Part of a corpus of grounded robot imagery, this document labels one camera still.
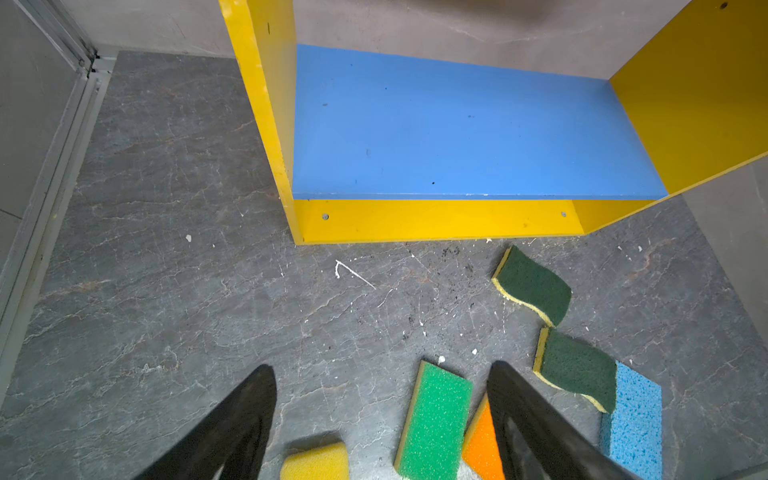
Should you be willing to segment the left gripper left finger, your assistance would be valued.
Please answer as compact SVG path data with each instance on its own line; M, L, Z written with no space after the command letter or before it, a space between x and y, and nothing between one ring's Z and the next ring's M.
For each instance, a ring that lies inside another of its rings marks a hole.
M274 369L258 366L139 479L256 479L277 400Z

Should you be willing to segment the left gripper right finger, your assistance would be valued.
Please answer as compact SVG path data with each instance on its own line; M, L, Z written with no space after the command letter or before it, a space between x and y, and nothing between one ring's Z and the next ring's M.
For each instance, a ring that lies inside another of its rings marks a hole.
M506 479L636 477L600 453L507 362L493 362L486 393Z

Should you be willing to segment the bright green sponge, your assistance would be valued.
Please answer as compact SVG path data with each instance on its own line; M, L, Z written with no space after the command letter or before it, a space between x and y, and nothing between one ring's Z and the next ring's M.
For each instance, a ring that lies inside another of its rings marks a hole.
M421 361L394 469L405 479L455 479L473 385Z

